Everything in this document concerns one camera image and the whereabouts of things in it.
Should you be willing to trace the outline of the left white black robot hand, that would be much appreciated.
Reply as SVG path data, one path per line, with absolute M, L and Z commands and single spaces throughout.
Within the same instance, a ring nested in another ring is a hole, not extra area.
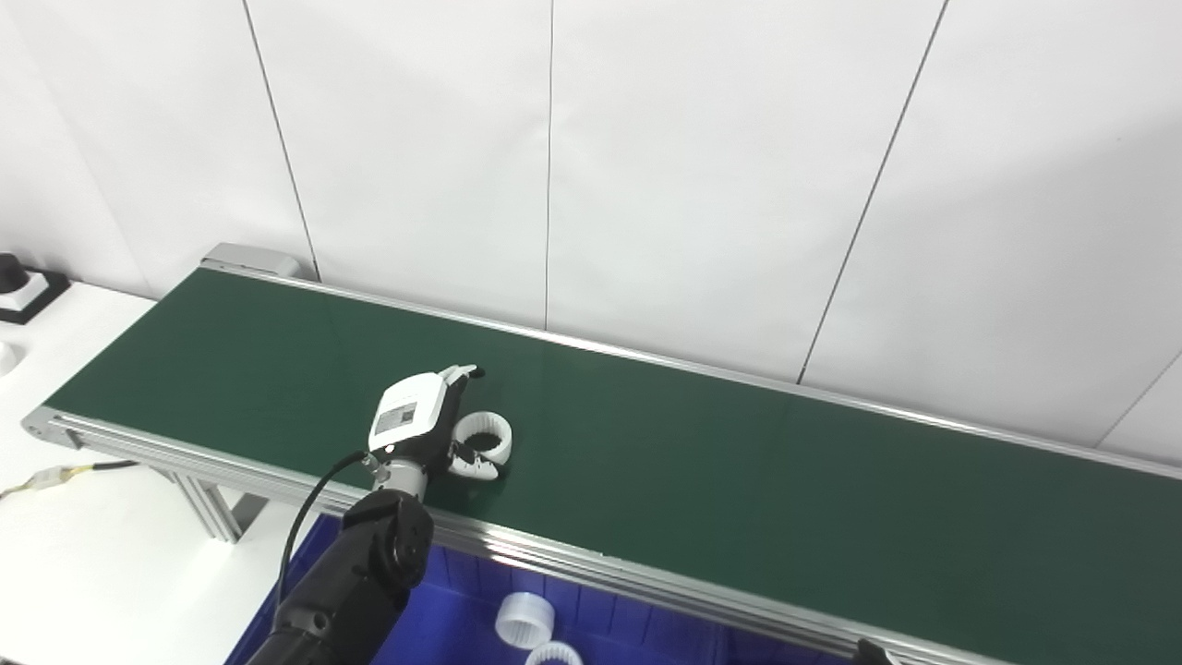
M 478 365 L 452 365 L 396 382 L 379 397 L 368 429 L 366 468 L 378 489 L 408 489 L 440 472 L 470 480 L 498 480 L 501 459 L 456 438 L 459 409 L 469 382 L 482 378 Z

